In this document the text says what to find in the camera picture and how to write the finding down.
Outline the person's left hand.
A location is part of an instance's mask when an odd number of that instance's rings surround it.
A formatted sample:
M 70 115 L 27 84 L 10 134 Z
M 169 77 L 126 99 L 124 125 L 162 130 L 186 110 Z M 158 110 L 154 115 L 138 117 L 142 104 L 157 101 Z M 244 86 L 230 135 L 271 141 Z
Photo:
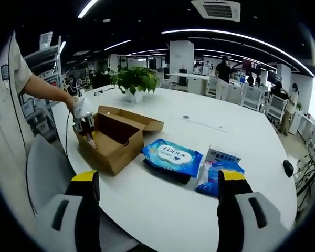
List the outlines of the person's left hand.
M 76 98 L 71 96 L 71 95 L 68 95 L 66 98 L 65 98 L 65 101 L 64 103 L 66 104 L 68 110 L 73 113 L 74 111 L 74 104 L 75 104 L 75 101 L 76 101 Z

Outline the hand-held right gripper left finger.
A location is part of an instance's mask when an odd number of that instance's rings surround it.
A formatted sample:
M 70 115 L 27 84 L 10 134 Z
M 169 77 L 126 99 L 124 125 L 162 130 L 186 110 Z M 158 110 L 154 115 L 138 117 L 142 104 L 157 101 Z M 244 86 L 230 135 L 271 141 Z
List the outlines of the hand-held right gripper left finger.
M 101 251 L 99 172 L 73 177 L 36 218 L 36 241 L 42 251 Z

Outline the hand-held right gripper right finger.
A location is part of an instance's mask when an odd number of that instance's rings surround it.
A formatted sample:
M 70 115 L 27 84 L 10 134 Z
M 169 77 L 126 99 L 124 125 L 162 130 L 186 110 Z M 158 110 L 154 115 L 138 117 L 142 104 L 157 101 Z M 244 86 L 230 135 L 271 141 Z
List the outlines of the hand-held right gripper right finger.
M 218 172 L 218 251 L 275 251 L 288 235 L 279 209 L 236 171 Z

